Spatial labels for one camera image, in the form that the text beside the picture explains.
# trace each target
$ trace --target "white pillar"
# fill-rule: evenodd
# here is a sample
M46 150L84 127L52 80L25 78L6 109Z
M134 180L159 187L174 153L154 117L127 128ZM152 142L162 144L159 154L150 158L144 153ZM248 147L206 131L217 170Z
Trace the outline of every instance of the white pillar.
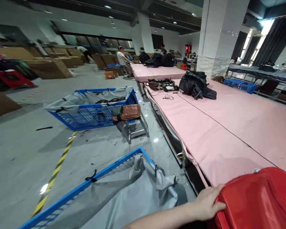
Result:
M138 12L138 19L141 27L141 36L142 36L144 51L146 53L154 53L152 32L150 31L150 25L149 25L149 17L144 13Z
M236 44L249 0L204 0L197 71L223 76Z

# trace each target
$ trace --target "floor marking line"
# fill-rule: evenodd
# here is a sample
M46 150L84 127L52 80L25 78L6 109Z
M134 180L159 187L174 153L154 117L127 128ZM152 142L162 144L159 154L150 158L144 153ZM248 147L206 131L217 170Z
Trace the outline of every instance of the floor marking line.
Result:
M99 84L99 87L98 88L100 88L101 87L101 85L102 85L102 83L104 82L104 80L106 79L106 77L104 76L104 78L102 79L102 81L100 82L100 84Z
M69 139L69 142L68 142L68 144L67 144L67 146L66 146L66 148L64 150L64 153L61 155L61 157L60 157L60 159L59 159L59 161L58 161L58 163L57 163L57 165L56 165L56 167L55 167L55 169L54 169L54 171L52 173L52 176L51 176L51 178L50 178L50 180L48 182L47 189L44 192L44 194L42 194L42 196L41 196L41 198L40 198L40 200L39 200L39 202L37 204L37 207L36 207L32 217L34 217L35 215L37 215L38 213L41 212L41 210L42 210L42 208L43 208L43 206L45 204L45 201L48 198L49 190L51 189L51 187L54 184L54 181L55 181L55 179L57 177L57 174L59 173L59 170L61 169L61 166L62 166L62 164L63 164L63 162L64 162L64 160L65 160L65 158L67 156L67 152L69 151L69 149L71 147L71 144L74 141L74 136L76 134L77 134L77 131L74 131L72 136L71 136L71 138Z

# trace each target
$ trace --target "orange basket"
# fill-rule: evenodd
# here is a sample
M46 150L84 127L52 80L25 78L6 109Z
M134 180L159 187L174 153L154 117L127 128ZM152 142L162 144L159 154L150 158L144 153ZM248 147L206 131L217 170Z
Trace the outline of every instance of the orange basket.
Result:
M114 72L105 72L105 76L107 79L115 79Z

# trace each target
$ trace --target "red luggage shell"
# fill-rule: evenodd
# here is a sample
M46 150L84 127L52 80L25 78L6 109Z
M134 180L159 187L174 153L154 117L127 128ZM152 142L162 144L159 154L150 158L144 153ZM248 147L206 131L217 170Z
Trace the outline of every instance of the red luggage shell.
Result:
M286 172L269 167L226 184L216 201L226 210L215 217L221 229L286 229Z

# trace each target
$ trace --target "blue crate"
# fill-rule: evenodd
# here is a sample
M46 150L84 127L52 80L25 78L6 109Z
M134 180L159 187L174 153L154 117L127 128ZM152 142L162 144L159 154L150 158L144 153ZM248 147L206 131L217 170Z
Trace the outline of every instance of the blue crate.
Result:
M236 88L238 90L247 92L249 94L252 94L255 91L256 87L257 87L256 84L249 83L249 82L246 82L246 81L243 81L243 80L238 80L238 79L225 79L223 84L227 85L229 87L233 87L233 88Z
M87 89L87 90L77 90L85 95L86 91L90 92L102 92L102 91L114 91L115 88L100 88L100 89ZM112 110L118 106L125 106L131 104L138 104L138 100L134 89L130 91L126 100L115 103L111 106L103 106L101 104L86 104L80 105L77 113L55 113L49 111L54 117L60 120L63 124L69 127L72 131L93 129L98 127L113 126L112 120Z
M103 169L99 173L97 173L93 178L100 179L102 176L111 172L121 164L124 164L138 153L142 153L149 163L155 165L154 162L149 158L145 150L142 147L139 147L134 151L130 152L129 154L127 154L126 156L122 157L121 159L117 160L113 164L109 165L107 168ZM63 210L66 209L66 207L68 207L71 204L70 203L71 201L73 201L82 191L84 191L91 185L93 185L93 183L90 180L83 182L81 185L79 185L78 187L70 191L68 194L63 196L60 200L52 204L50 207L40 212L39 214L35 215L33 218L31 218L25 224L20 226L18 229L45 228L48 223L54 221L56 217L58 217L59 214L63 212Z
M107 67L121 67L120 64L108 64Z

